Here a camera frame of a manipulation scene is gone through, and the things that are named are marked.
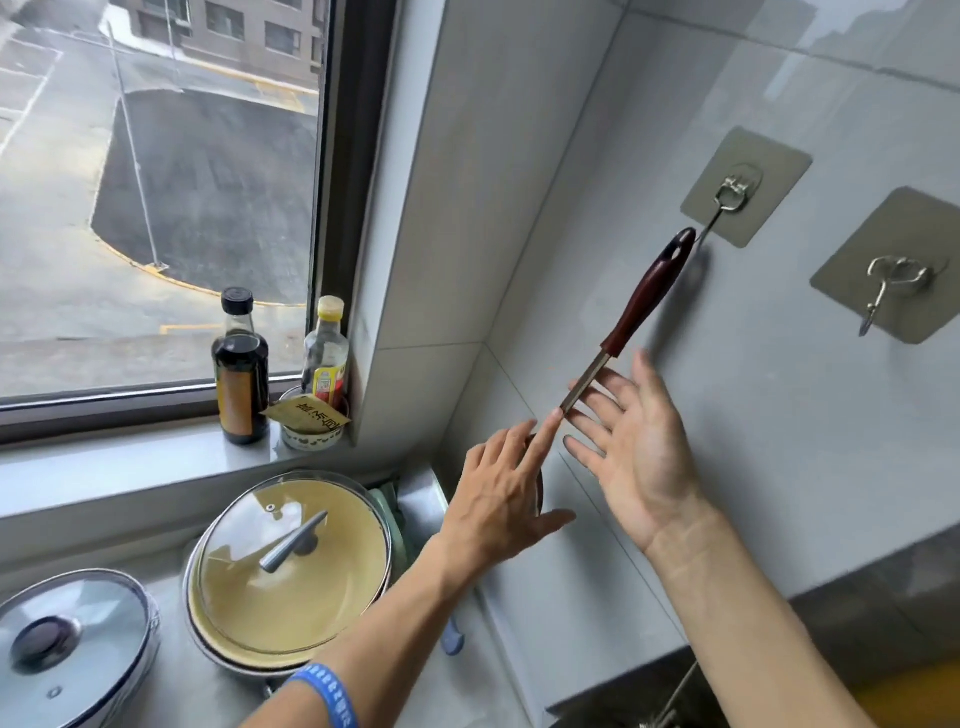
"black bottle cap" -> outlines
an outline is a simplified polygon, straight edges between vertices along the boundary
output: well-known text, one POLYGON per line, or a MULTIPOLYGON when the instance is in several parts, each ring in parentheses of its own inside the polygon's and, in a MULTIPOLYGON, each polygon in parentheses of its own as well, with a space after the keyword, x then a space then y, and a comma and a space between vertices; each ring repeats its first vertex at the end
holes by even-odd
POLYGON ((225 288, 220 305, 230 316, 246 316, 253 311, 253 293, 246 288, 225 288))

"knife handle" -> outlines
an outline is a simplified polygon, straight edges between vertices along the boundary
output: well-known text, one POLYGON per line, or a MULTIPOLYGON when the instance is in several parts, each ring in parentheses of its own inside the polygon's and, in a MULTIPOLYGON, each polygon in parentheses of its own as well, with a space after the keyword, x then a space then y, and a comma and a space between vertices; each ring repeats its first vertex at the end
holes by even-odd
POLYGON ((640 324, 654 312, 667 291, 677 282, 677 277, 693 251, 693 243, 696 239, 697 233, 693 228, 684 228, 678 232, 640 279, 620 320, 616 322, 610 336, 600 345, 600 349, 611 358, 616 359, 623 352, 623 348, 640 328, 640 324))

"soy sauce bottle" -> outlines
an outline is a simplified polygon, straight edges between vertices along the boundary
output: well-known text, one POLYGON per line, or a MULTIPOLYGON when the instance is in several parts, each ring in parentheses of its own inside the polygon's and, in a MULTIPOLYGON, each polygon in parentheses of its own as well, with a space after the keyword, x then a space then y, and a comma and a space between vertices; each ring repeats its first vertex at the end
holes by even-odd
POLYGON ((235 445, 263 438, 270 424, 263 410, 270 404, 267 340, 253 330, 253 293, 226 288, 220 304, 227 314, 227 330, 213 342, 220 426, 235 445))

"plastic bottle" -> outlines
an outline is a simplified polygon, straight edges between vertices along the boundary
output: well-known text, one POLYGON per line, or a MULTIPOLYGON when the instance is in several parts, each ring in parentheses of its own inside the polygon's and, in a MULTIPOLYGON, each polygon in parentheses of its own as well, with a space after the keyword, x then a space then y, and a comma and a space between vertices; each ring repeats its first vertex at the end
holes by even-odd
POLYGON ((227 325, 210 350, 220 425, 232 443, 248 445, 270 431, 262 414, 270 404, 270 349, 267 340, 253 330, 253 293, 246 288, 227 288, 220 303, 227 325))
POLYGON ((344 302, 323 296, 317 306, 317 328, 303 340, 306 361, 300 388, 339 409, 344 395, 349 341, 340 332, 344 302))

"pot lid handle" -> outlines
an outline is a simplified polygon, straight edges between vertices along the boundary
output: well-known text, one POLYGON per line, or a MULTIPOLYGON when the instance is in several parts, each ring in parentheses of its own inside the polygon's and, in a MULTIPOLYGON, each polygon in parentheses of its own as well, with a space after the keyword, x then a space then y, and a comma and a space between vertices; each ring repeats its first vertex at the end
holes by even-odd
POLYGON ((321 511, 296 531, 284 537, 279 544, 271 548, 260 559, 260 568, 267 573, 274 573, 290 554, 296 553, 298 556, 306 556, 308 553, 313 553, 317 543, 320 542, 313 529, 326 520, 326 514, 326 511, 321 511))

